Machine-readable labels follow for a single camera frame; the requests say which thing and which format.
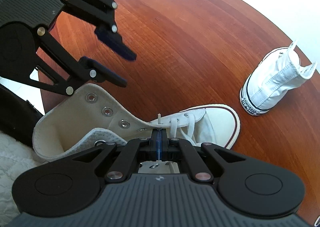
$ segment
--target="wooden table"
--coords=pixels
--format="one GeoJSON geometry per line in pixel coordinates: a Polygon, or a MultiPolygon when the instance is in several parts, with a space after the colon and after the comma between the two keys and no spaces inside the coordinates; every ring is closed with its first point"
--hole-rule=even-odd
{"type": "MultiPolygon", "coordinates": [[[[290,39],[241,0],[115,1],[119,33],[136,62],[118,57],[96,39],[93,26],[65,13],[52,34],[77,60],[86,55],[126,78],[127,88],[101,86],[145,121],[202,104],[234,108],[241,130],[233,150],[295,172],[306,186],[299,214],[313,224],[320,214],[319,73],[265,115],[250,116],[239,101],[264,55],[290,39]]],[[[301,64],[309,64],[296,51],[301,64]]],[[[42,97],[46,111],[64,98],[45,91],[42,97]]]]}

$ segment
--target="black strap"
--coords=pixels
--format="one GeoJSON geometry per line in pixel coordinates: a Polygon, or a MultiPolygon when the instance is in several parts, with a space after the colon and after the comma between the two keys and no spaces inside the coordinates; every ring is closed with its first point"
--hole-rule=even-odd
{"type": "Polygon", "coordinates": [[[0,130],[32,148],[33,129],[43,115],[0,84],[0,130]]]}

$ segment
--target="white shoelace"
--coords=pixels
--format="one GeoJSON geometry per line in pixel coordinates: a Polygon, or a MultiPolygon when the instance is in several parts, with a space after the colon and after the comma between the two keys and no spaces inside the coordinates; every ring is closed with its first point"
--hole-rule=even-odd
{"type": "MultiPolygon", "coordinates": [[[[189,142],[191,142],[191,144],[193,146],[198,146],[201,143],[197,143],[195,142],[192,137],[194,130],[195,130],[195,123],[196,123],[196,117],[193,113],[185,113],[185,116],[188,118],[189,123],[187,125],[187,133],[183,132],[181,127],[178,127],[178,119],[177,118],[172,118],[170,120],[170,138],[175,138],[177,136],[177,131],[179,131],[179,133],[183,136],[184,139],[188,140],[189,142]]],[[[212,127],[208,127],[209,130],[209,134],[212,138],[212,142],[213,143],[217,143],[215,140],[215,134],[214,134],[214,129],[212,127]]]]}

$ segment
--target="sneaker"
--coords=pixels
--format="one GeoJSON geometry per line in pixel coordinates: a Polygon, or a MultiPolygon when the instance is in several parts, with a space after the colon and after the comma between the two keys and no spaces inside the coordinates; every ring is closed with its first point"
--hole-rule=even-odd
{"type": "Polygon", "coordinates": [[[294,51],[296,45],[297,40],[289,47],[272,50],[249,75],[240,90],[240,102],[247,113],[257,116],[268,112],[288,90],[312,77],[317,62],[300,66],[300,58],[294,51]]]}
{"type": "Polygon", "coordinates": [[[230,149],[239,135],[240,120],[231,107],[209,104],[148,123],[100,86],[86,84],[38,121],[33,148],[41,158],[53,161],[93,147],[97,140],[123,145],[130,139],[149,138],[158,128],[166,128],[170,138],[187,139],[195,146],[212,142],[230,149]]]}

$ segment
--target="black object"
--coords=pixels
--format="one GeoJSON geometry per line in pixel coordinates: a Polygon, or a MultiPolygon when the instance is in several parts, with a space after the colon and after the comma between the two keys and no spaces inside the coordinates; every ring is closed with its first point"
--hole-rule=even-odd
{"type": "Polygon", "coordinates": [[[12,196],[21,214],[8,227],[309,226],[295,214],[304,185],[294,173],[212,143],[167,139],[164,129],[31,169],[12,196]],[[180,174],[137,174],[159,155],[180,174]]]}
{"type": "Polygon", "coordinates": [[[89,80],[105,80],[126,87],[126,80],[95,60],[76,61],[49,33],[61,11],[68,12],[97,27],[103,43],[123,58],[134,61],[136,54],[122,42],[115,22],[114,0],[1,0],[0,76],[47,91],[72,95],[89,80]],[[68,74],[65,80],[37,54],[42,48],[68,74]],[[41,70],[51,84],[30,79],[34,69],[41,70]]]}
{"type": "Polygon", "coordinates": [[[0,84],[0,130],[32,148],[32,134],[42,114],[0,84]]]}

